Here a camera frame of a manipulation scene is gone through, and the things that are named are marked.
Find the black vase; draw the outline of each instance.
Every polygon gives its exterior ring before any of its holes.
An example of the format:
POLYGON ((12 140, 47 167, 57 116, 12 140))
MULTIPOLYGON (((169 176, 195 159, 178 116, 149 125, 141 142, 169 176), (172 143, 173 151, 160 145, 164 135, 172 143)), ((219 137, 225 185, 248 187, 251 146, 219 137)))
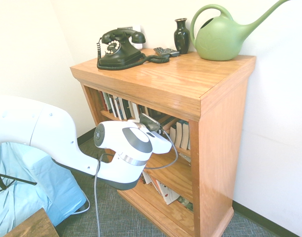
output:
POLYGON ((174 32, 174 42, 180 54, 186 54, 189 50, 189 30, 186 28, 187 18, 176 19, 177 30, 174 32))

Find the watering can spout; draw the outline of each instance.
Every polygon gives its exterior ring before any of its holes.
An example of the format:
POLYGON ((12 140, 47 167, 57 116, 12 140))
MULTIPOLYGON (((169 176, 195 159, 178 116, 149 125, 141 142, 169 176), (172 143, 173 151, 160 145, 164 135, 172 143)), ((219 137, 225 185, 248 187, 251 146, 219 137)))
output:
POLYGON ((290 0, 279 0, 255 22, 248 25, 244 25, 243 30, 241 31, 241 38, 245 40, 274 10, 276 10, 281 4, 287 1, 290 0))

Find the light blue cloth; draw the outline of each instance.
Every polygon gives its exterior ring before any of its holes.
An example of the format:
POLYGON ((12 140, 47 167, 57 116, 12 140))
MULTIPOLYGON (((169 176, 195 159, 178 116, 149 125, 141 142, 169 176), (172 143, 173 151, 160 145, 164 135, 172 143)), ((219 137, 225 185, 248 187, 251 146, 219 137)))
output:
MULTIPOLYGON (((0 192, 0 237, 42 207, 56 226, 86 202, 72 173, 36 148, 1 144, 0 174, 38 183, 34 186, 15 181, 0 192)), ((2 179, 6 185, 12 181, 2 179)))

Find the black rotary telephone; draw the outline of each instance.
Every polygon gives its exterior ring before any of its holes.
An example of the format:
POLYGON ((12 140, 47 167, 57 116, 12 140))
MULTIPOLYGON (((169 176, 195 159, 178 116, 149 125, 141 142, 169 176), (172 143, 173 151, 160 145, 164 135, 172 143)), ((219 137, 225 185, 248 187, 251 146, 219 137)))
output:
POLYGON ((145 56, 129 42, 145 43, 145 36, 141 32, 129 29, 116 29, 105 33, 97 43, 97 68, 102 70, 123 70, 142 65, 146 61, 166 63, 170 59, 157 55, 145 56), (107 44, 105 56, 101 58, 100 41, 107 44))

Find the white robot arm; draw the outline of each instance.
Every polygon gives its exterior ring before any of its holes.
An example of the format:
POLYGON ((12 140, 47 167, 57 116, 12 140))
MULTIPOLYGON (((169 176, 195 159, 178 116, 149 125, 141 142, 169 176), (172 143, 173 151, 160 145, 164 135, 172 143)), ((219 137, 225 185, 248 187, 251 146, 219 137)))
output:
MULTIPOLYGON (((96 174, 99 161, 80 151, 74 121, 58 107, 21 97, 0 96, 0 144, 3 142, 38 148, 64 167, 96 174)), ((116 152, 110 163, 100 163, 97 177, 120 190, 135 187, 152 153, 167 153, 172 147, 156 132, 130 121, 100 123, 94 143, 116 152)))

